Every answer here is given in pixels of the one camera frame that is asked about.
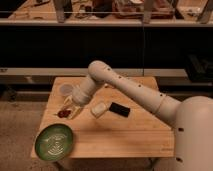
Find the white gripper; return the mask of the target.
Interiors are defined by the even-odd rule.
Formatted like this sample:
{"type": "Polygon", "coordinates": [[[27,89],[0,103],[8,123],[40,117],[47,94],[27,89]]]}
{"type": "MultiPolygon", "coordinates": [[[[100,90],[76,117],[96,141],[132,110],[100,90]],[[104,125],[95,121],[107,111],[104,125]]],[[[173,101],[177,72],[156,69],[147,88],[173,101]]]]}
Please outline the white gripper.
{"type": "Polygon", "coordinates": [[[83,104],[75,101],[73,99],[73,97],[70,95],[70,96],[65,98],[63,105],[59,108],[58,112],[72,108],[71,113],[69,114],[68,118],[74,119],[75,117],[77,117],[81,113],[81,111],[83,110],[82,107],[83,107],[83,104]]]}

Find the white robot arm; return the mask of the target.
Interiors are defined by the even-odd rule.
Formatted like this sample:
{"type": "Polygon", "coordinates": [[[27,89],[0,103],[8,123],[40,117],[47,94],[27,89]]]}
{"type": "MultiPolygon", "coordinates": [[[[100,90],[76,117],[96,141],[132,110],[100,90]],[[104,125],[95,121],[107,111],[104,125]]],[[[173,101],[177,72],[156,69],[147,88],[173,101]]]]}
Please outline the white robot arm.
{"type": "Polygon", "coordinates": [[[93,95],[109,84],[174,129],[173,171],[213,171],[213,99],[193,96],[178,101],[116,73],[103,61],[88,66],[88,74],[74,86],[61,109],[71,117],[89,104],[93,95]]]}

